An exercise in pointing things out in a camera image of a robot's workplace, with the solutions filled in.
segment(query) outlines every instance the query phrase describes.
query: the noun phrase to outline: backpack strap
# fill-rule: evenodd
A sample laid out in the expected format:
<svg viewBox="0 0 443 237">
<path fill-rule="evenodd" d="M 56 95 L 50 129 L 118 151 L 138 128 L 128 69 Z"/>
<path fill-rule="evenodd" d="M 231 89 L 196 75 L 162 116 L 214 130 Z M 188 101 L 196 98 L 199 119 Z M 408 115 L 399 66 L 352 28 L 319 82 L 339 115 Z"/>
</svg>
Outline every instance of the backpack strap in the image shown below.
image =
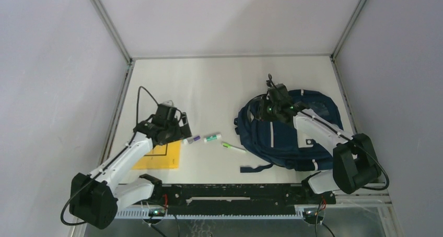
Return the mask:
<svg viewBox="0 0 443 237">
<path fill-rule="evenodd" d="M 240 173 L 258 173 L 261 172 L 265 169 L 269 169 L 273 166 L 274 164 L 269 164 L 269 165 L 260 165 L 256 168 L 252 168 L 252 167 L 240 167 Z"/>
<path fill-rule="evenodd" d="M 235 119 L 234 119 L 234 125 L 236 126 L 236 127 L 234 128 L 234 130 L 236 131 L 236 134 L 237 134 L 237 135 L 240 135 L 240 132 L 238 131 L 238 118 L 235 118 Z"/>
</svg>

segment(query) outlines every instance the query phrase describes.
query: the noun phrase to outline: robotic arm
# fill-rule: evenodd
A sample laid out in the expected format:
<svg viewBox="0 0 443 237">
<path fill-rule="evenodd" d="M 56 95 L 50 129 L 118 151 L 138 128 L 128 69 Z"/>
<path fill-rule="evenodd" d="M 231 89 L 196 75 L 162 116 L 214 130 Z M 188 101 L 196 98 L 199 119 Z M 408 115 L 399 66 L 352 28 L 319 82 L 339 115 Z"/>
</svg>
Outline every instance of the robotic arm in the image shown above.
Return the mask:
<svg viewBox="0 0 443 237">
<path fill-rule="evenodd" d="M 177 111 L 180 112 L 179 118 L 175 117 Z M 118 211 L 140 200 L 149 199 L 154 187 L 161 186 L 161 181 L 147 174 L 130 184 L 119 185 L 136 162 L 157 145 L 191 136 L 186 113 L 173 106 L 159 104 L 155 115 L 137 124 L 133 137 L 115 157 L 89 174 L 78 173 L 72 179 L 71 197 L 62 210 L 62 222 L 70 226 L 78 224 L 68 223 L 63 218 L 69 205 L 72 215 L 99 229 L 106 228 Z"/>
<path fill-rule="evenodd" d="M 389 185 L 386 172 L 377 161 L 370 138 L 365 134 L 346 132 L 333 125 L 302 102 L 293 103 L 283 84 L 275 85 L 269 74 L 268 93 L 260 101 L 259 118 L 264 121 L 281 121 L 301 131 L 323 146 L 333 157 L 333 169 L 306 178 L 302 185 L 309 193 L 322 194 L 342 190 L 355 192 L 382 173 L 387 178 L 386 186 L 373 188 L 383 190 Z"/>
</svg>

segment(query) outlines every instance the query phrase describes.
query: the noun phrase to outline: navy blue backpack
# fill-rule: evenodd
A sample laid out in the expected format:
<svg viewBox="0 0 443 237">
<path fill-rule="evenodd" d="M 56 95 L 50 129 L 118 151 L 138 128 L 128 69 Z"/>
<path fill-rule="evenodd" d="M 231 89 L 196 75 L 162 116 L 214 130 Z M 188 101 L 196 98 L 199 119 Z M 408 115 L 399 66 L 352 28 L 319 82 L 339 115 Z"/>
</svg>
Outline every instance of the navy blue backpack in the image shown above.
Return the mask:
<svg viewBox="0 0 443 237">
<path fill-rule="evenodd" d="M 260 99 L 263 95 L 250 100 L 234 119 L 236 133 L 241 144 L 249 152 L 269 162 L 269 165 L 257 168 L 241 167 L 241 173 L 260 172 L 273 165 L 294 169 L 296 171 L 315 171 L 332 169 L 332 156 L 313 139 L 301 140 L 297 130 L 282 122 L 260 121 L 254 117 L 258 114 Z M 294 103 L 302 101 L 326 121 L 343 129 L 337 106 L 331 98 L 320 92 L 309 90 L 292 90 L 289 95 Z"/>
</svg>

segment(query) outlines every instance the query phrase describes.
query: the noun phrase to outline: marker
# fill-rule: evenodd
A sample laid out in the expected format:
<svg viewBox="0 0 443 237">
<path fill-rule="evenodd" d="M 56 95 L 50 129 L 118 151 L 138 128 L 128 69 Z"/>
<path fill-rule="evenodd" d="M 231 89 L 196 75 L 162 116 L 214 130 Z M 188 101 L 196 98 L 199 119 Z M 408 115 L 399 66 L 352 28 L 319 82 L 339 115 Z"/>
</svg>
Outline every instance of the marker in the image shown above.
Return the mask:
<svg viewBox="0 0 443 237">
<path fill-rule="evenodd" d="M 226 142 L 222 142 L 221 145 L 226 147 L 226 148 L 230 148 L 230 149 L 233 149 L 235 151 L 238 151 L 238 152 L 246 153 L 246 150 L 238 148 L 238 147 L 235 147 L 235 146 L 232 146 L 232 145 L 230 145 L 230 144 L 228 144 Z"/>
<path fill-rule="evenodd" d="M 199 139 L 200 139 L 200 135 L 197 135 L 194 138 L 190 137 L 190 138 L 184 139 L 183 143 L 185 143 L 185 145 L 188 145 L 188 144 L 194 143 L 194 141 L 197 141 Z"/>
<path fill-rule="evenodd" d="M 204 140 L 205 143 L 206 143 L 206 142 L 208 142 L 208 141 L 215 140 L 215 139 L 221 139 L 221 138 L 222 138 L 222 135 L 221 135 L 221 134 L 214 134 L 214 135 L 211 135 L 211 136 L 207 136 L 207 137 L 205 137 L 203 140 Z"/>
</svg>

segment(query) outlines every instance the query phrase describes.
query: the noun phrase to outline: yellow folder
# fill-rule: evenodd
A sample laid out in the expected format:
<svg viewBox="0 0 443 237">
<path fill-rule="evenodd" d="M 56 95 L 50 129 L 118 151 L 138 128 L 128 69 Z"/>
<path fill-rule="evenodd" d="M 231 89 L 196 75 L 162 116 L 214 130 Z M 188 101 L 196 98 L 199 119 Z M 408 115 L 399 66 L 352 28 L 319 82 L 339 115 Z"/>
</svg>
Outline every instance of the yellow folder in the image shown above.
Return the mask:
<svg viewBox="0 0 443 237">
<path fill-rule="evenodd" d="M 140 169 L 176 169 L 179 167 L 181 141 L 156 146 L 146 153 L 133 167 Z"/>
</svg>

